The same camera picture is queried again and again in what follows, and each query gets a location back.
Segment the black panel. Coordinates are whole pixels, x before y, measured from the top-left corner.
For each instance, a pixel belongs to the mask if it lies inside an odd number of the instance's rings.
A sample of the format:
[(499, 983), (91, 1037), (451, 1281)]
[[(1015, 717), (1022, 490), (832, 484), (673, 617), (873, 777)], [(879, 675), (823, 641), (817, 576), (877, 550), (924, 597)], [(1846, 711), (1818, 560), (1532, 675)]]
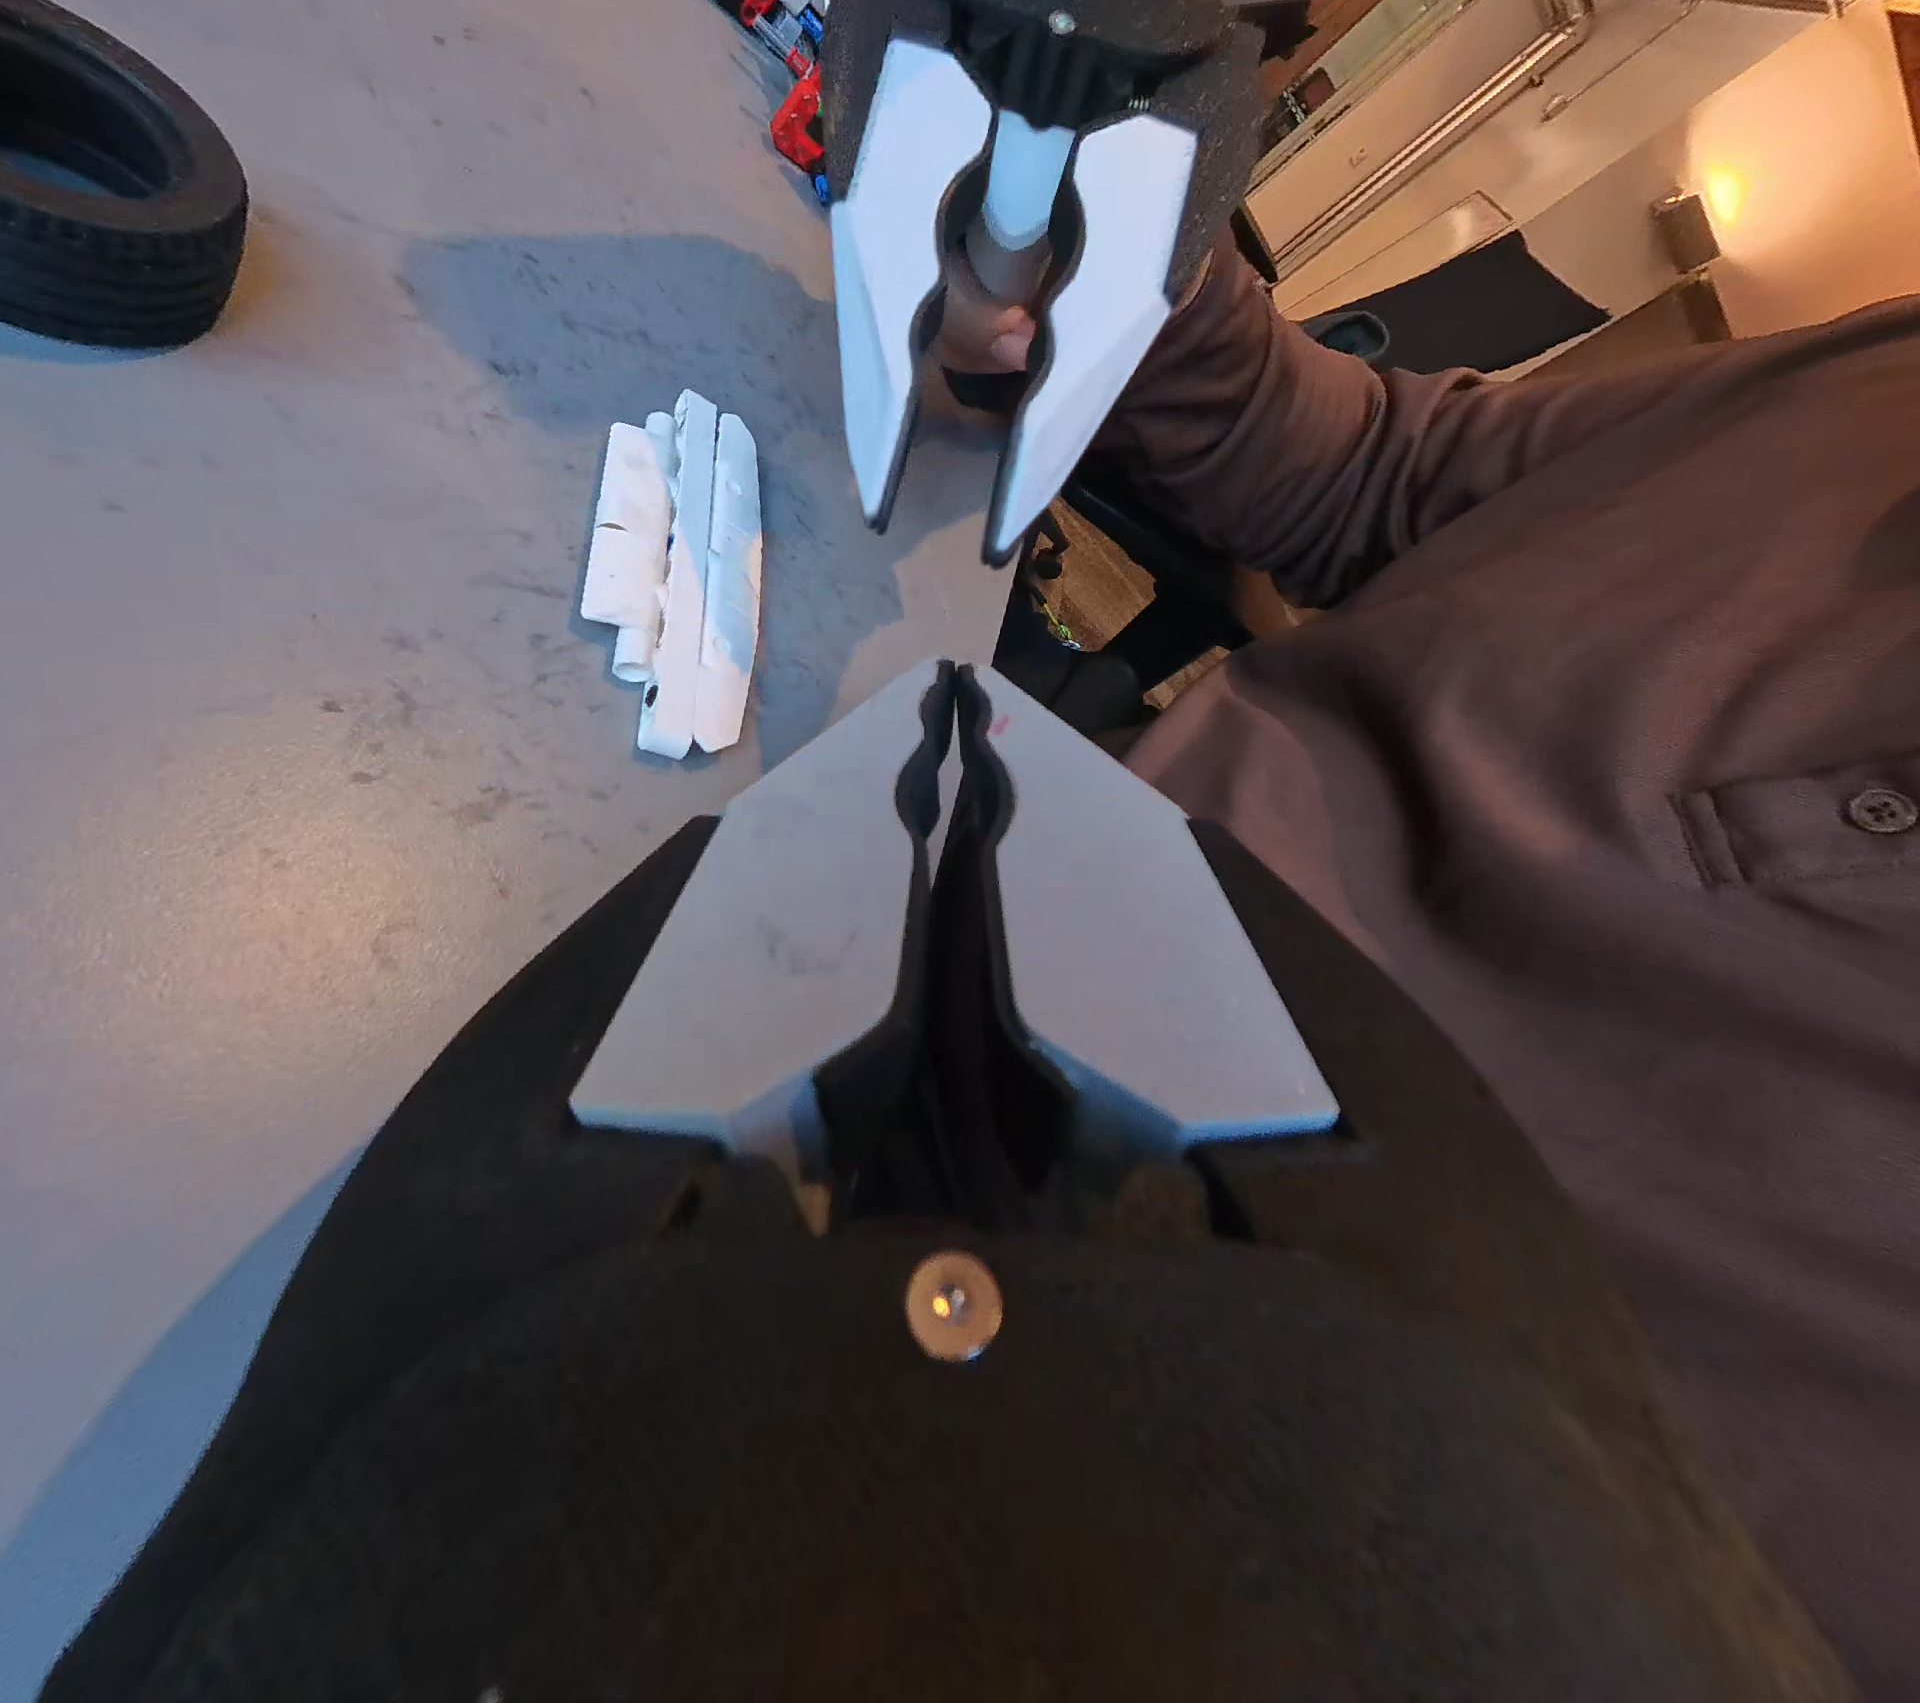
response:
[(1298, 326), (1312, 342), (1378, 372), (1490, 374), (1549, 356), (1610, 320), (1512, 230)]

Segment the white curved toy beam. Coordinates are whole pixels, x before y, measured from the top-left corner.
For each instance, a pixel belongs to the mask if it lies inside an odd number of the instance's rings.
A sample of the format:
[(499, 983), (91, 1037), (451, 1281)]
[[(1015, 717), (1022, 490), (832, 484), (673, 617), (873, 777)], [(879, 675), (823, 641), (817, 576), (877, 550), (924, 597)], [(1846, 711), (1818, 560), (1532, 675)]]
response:
[(762, 599), (762, 504), (756, 442), (721, 414), (702, 574), (702, 635), (693, 739), (707, 755), (742, 735), (756, 669)]

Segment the wall lamp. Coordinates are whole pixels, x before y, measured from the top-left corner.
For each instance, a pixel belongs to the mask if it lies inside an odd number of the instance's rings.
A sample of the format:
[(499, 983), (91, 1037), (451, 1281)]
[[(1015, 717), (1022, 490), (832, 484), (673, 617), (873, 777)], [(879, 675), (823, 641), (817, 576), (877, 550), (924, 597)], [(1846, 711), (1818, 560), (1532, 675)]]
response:
[(1650, 206), (1658, 250), (1675, 276), (1710, 276), (1738, 270), (1751, 180), (1733, 168), (1709, 170), (1697, 188), (1677, 188)]

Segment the white hinged brick assembly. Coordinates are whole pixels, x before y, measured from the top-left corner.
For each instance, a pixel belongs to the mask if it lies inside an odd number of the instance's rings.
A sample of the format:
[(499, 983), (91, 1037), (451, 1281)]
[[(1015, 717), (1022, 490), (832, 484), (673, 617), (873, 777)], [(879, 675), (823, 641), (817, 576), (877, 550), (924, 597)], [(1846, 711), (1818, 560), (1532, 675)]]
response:
[(610, 633), (612, 679), (637, 691), (637, 749), (709, 747), (718, 667), (718, 412), (693, 390), (671, 412), (615, 422), (603, 458), (582, 617)]

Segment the person's right hand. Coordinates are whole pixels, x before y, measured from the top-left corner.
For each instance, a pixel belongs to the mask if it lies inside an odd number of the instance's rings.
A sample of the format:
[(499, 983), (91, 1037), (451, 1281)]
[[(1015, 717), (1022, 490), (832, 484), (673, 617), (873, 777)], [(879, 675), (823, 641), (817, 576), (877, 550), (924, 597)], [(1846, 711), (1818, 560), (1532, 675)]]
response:
[(946, 276), (935, 344), (946, 372), (1024, 376), (1038, 336), (1033, 310), (997, 300), (960, 258)]

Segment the black toy tyre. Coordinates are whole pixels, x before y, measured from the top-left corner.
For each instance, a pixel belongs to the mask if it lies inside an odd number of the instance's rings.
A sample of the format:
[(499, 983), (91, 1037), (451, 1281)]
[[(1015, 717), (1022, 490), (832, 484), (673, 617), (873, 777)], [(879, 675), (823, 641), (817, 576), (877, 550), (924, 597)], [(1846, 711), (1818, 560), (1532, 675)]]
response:
[(2, 322), (114, 350), (223, 318), (250, 190), (229, 136), (150, 60), (51, 0), (2, 0)]

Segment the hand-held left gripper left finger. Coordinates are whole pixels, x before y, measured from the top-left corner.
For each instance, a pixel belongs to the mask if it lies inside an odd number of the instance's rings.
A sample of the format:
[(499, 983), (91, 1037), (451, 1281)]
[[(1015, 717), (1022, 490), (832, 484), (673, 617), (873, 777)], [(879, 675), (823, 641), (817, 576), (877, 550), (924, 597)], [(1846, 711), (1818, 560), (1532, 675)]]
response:
[(921, 659), (733, 797), (570, 1093), (581, 1125), (772, 1161), (829, 1229), (817, 1079), (914, 1015), (954, 677)]

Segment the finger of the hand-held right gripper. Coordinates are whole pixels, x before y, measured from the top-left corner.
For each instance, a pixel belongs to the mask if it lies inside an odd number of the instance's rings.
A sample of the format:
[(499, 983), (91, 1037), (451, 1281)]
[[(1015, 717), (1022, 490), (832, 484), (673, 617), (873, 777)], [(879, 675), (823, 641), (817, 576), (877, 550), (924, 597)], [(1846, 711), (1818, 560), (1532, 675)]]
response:
[(1075, 474), (1175, 308), (1171, 276), (1198, 138), (1152, 114), (1084, 134), (1066, 186), (1078, 238), (1045, 312), (1045, 366), (1020, 402), (980, 556), (1008, 564)]
[(994, 108), (945, 48), (894, 38), (829, 236), (846, 454), (866, 524), (901, 492), (953, 190), (989, 154)]

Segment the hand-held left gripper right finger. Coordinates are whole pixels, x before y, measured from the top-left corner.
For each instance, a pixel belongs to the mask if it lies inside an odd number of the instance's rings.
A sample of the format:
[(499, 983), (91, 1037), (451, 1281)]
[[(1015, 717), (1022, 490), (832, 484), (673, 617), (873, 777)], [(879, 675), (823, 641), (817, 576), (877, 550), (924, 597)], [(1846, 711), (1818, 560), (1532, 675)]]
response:
[(960, 671), (994, 985), (1089, 1155), (1323, 1135), (1341, 1115), (1189, 815), (992, 667)]

